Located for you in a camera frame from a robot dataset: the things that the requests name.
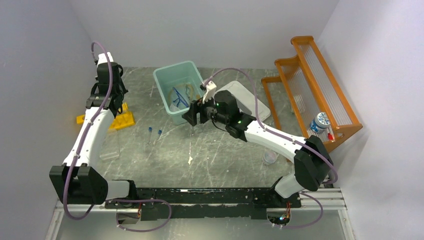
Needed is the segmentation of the teal plastic bin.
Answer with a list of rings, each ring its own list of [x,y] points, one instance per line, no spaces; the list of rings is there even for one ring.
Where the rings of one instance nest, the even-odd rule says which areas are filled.
[[[157,68],[153,77],[172,122],[175,125],[185,124],[187,121],[182,115],[189,110],[192,101],[204,95],[200,88],[203,79],[194,62],[187,60]]]

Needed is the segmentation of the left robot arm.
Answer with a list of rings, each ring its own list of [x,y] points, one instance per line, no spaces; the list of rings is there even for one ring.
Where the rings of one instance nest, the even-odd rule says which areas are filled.
[[[111,93],[100,109],[109,89],[109,68],[106,62],[97,65],[96,83],[86,102],[83,126],[69,155],[62,165],[52,166],[49,178],[59,197],[67,192],[69,205],[100,205],[106,200],[118,199],[126,208],[134,207],[139,194],[132,180],[106,180],[95,169],[109,127],[117,114],[122,113],[124,95],[128,92],[122,81],[123,68],[112,62]]]

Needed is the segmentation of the small white plastic bag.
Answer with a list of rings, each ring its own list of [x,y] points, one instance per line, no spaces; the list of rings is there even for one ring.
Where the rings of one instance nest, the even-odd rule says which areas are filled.
[[[178,111],[180,111],[180,109],[175,105],[175,104],[171,104],[170,106],[169,106],[169,111],[171,112],[171,113],[176,113],[176,112],[178,112]]]

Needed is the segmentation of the blue safety goggles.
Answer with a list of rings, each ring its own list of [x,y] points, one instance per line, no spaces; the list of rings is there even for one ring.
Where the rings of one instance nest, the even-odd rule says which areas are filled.
[[[189,107],[189,103],[187,102],[186,98],[175,87],[173,87],[171,91],[171,100],[172,103],[179,109]]]

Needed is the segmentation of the yellow test tube rack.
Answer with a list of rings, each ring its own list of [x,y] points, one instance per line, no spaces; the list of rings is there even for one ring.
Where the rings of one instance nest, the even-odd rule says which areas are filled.
[[[93,120],[93,126],[90,128],[90,131],[97,130],[99,132],[107,132],[107,124],[109,124],[109,129],[111,130],[121,130],[136,124],[133,113],[129,110],[128,105],[124,102],[120,108],[120,112],[116,116],[106,108],[105,106],[101,108],[100,113]],[[83,125],[83,129],[86,128],[88,122],[93,118],[93,115],[98,111],[98,107],[91,107],[85,111],[88,116],[79,115],[76,117],[76,123],[78,125]]]

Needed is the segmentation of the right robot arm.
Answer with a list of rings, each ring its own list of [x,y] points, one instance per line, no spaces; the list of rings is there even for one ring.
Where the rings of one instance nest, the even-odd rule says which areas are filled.
[[[334,169],[333,161],[319,137],[312,135],[305,138],[269,127],[258,118],[242,112],[237,99],[227,90],[219,91],[208,101],[203,98],[192,101],[182,118],[192,126],[207,121],[218,122],[233,138],[264,146],[292,162],[294,172],[281,177],[270,193],[270,202],[275,207],[282,207],[290,196],[302,190],[317,191]]]

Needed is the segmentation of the metal scissors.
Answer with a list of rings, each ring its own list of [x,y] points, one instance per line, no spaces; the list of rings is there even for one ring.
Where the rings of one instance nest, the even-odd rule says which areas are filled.
[[[185,85],[185,94],[187,95],[189,101],[191,101],[195,97],[196,92],[194,87],[191,84]]]

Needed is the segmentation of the amber rubber tube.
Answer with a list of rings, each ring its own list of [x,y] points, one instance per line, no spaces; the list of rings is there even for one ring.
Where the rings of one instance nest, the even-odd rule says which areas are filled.
[[[192,84],[183,83],[173,86],[168,93],[168,100],[176,107],[188,108],[190,102],[200,98]]]

